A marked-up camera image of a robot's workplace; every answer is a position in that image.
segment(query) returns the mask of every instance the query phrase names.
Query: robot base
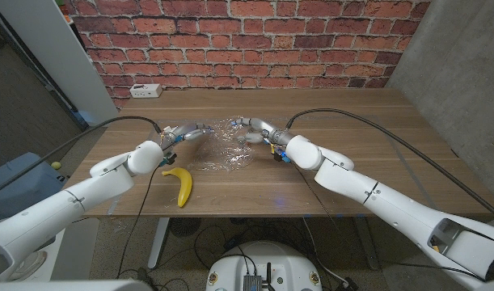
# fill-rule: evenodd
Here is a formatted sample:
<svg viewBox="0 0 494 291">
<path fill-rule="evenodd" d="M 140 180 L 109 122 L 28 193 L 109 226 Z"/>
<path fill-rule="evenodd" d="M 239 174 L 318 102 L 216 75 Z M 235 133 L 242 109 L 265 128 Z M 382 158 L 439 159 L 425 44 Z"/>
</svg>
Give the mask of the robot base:
<svg viewBox="0 0 494 291">
<path fill-rule="evenodd" d="M 321 291 L 317 268 L 301 253 L 278 242 L 257 241 L 242 244 L 241 250 L 249 256 L 257 268 L 257 276 L 263 281 L 267 279 L 267 263 L 271 263 L 271 284 L 276 291 Z M 207 277 L 206 291 L 239 291 L 243 290 L 244 280 L 257 281 L 252 262 L 241 256 L 238 247 L 223 254 L 224 258 L 213 264 Z M 247 291 L 261 291 L 261 288 L 250 287 Z"/>
</svg>

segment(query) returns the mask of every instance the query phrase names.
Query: electrical outlet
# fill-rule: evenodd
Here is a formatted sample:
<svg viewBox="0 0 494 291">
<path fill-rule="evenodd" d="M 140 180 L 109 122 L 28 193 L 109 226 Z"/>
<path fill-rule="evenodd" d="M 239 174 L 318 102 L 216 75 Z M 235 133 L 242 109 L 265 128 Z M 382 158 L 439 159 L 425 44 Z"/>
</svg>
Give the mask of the electrical outlet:
<svg viewBox="0 0 494 291">
<path fill-rule="evenodd" d="M 134 98 L 157 98 L 162 92 L 160 84 L 135 84 L 130 88 Z"/>
</svg>

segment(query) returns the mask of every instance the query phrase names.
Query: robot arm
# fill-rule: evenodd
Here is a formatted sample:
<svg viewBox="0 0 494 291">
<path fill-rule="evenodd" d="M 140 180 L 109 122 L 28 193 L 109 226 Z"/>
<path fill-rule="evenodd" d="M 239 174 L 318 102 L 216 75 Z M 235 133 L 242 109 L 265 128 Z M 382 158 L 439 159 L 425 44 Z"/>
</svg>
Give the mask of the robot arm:
<svg viewBox="0 0 494 291">
<path fill-rule="evenodd" d="M 0 222 L 0 280 L 7 280 L 29 254 L 66 228 L 89 209 L 117 197 L 133 187 L 132 177 L 171 163 L 176 143 L 198 137 L 211 129 L 186 124 L 164 130 L 161 145 L 144 141 L 134 151 L 97 163 L 91 178 L 64 189 Z"/>
<path fill-rule="evenodd" d="M 260 124 L 253 121 L 256 119 L 245 120 L 248 122 L 237 122 Z M 417 203 L 385 184 L 354 171 L 353 161 L 344 155 L 316 146 L 303 136 L 294 136 L 270 124 L 255 130 L 260 131 L 268 142 L 286 146 L 282 154 L 302 169 L 317 171 L 315 181 L 318 184 L 363 204 L 405 234 L 439 266 L 470 272 L 485 281 L 494 280 L 494 227 Z M 483 285 L 473 276 L 446 272 L 468 289 Z"/>
</svg>

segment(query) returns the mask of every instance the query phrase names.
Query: brick wall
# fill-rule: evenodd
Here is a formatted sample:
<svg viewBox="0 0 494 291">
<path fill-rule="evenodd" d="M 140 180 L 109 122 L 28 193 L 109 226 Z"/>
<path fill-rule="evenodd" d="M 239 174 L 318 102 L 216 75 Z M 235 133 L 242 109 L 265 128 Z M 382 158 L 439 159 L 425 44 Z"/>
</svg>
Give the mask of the brick wall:
<svg viewBox="0 0 494 291">
<path fill-rule="evenodd" d="M 383 87 L 428 6 L 429 0 L 68 3 L 118 107 L 134 83 Z"/>
</svg>

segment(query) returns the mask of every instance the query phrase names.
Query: yellow banana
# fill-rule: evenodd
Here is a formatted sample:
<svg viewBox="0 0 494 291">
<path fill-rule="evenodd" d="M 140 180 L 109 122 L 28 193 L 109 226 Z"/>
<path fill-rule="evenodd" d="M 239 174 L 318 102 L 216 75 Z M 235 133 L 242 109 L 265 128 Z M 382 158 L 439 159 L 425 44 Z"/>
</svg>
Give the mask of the yellow banana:
<svg viewBox="0 0 494 291">
<path fill-rule="evenodd" d="M 185 202 L 191 194 L 192 177 L 188 170 L 183 168 L 172 168 L 169 171 L 163 171 L 163 175 L 175 175 L 180 179 L 180 192 L 179 192 L 179 207 L 184 206 Z"/>
</svg>

